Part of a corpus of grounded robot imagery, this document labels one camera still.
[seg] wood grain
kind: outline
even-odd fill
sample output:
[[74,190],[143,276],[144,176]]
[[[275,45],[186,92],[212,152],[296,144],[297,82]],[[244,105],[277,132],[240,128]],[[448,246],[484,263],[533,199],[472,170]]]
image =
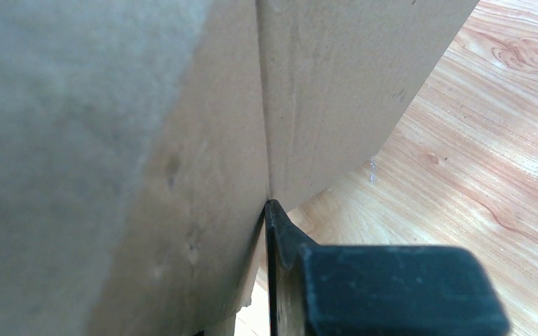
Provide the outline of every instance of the wood grain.
[[[463,246],[538,335],[538,3],[480,2],[373,161],[290,216],[322,244]],[[263,272],[243,335],[268,335],[243,318]]]

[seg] scuff mark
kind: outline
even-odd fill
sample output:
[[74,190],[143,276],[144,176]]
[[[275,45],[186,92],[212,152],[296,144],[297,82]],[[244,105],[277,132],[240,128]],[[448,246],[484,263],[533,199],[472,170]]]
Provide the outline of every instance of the scuff mark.
[[399,91],[398,93],[393,94],[393,98],[399,101],[399,103],[402,103],[405,99],[405,89],[401,89],[401,91]]
[[376,162],[374,161],[374,157],[370,158],[370,184],[374,184],[374,181],[376,181]]

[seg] wooden floor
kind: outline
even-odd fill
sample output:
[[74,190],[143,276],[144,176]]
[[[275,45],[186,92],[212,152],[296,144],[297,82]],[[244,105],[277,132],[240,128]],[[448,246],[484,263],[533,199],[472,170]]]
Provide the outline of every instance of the wooden floor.
[[[294,222],[323,244],[463,246],[513,335],[538,335],[537,1],[482,0],[373,163]],[[263,272],[236,335],[268,335]]]

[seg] cardboard panel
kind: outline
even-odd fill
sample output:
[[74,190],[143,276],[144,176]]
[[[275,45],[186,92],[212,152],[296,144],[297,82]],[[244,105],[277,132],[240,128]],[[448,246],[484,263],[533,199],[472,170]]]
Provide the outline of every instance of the cardboard panel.
[[0,1],[0,335],[233,315],[267,166],[253,1]]
[[290,210],[375,155],[477,0],[260,0],[271,197]]
[[250,298],[268,197],[256,38],[253,1],[212,7],[91,335],[192,335]]

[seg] cardboard box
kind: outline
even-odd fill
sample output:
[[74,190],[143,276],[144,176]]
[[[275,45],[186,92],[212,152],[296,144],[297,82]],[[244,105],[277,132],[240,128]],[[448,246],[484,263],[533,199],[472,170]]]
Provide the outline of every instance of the cardboard box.
[[235,314],[263,203],[374,155],[475,4],[0,3],[0,335]]
[[477,0],[260,0],[271,197],[291,210],[367,162]]

